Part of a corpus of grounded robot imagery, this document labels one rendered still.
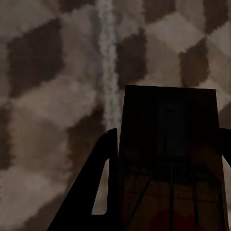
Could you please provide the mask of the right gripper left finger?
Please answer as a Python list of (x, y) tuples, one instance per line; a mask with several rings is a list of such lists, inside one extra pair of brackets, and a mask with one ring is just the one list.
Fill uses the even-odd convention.
[[(109, 158), (107, 211), (92, 215), (105, 161)], [(47, 231), (120, 231), (117, 129), (98, 139)]]

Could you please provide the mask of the mousetrap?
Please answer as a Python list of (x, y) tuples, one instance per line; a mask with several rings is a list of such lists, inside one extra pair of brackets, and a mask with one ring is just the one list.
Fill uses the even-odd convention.
[(126, 85), (120, 231), (229, 231), (216, 89)]

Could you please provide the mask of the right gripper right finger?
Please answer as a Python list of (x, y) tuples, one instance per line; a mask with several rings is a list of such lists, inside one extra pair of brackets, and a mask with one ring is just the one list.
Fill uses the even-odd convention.
[(226, 128), (219, 129), (221, 152), (228, 164), (231, 166), (231, 130)]

